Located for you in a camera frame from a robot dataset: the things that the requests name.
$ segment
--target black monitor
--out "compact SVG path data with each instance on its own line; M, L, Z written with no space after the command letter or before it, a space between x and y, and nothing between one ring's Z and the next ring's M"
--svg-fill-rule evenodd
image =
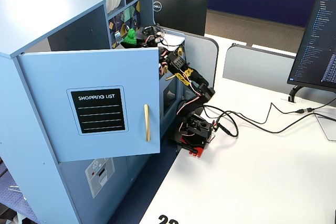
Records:
M160 26L204 36L208 0L154 0Z
M336 0L316 0L288 84L336 92Z

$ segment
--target cabinet door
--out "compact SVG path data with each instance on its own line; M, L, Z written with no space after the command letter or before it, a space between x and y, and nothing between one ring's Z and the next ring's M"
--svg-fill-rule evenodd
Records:
M157 48L43 52L18 62L59 162L160 151Z

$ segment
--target printed number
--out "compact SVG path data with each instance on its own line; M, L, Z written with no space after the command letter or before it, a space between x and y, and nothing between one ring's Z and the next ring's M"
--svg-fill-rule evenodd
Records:
M162 222L160 222L160 224L167 224L168 222L168 217L166 215L161 215L159 217L159 220L163 220Z
M159 220L162 220L162 222L160 222L159 224L167 224L168 217L166 215L161 215L159 217ZM169 224L179 224L176 220L173 220L173 219L171 219L168 223Z

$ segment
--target gray cubicle partition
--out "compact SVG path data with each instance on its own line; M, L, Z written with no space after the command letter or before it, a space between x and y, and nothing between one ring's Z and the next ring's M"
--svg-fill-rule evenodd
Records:
M289 94L293 88L287 84L295 57L248 46L232 45L227 53L223 78ZM304 88L298 97L326 104L335 98L328 91Z

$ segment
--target dell monitor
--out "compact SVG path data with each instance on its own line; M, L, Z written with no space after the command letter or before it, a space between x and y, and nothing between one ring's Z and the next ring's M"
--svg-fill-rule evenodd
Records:
M204 36L208 0L154 0L160 26Z
M336 0L316 0L288 84L336 92Z

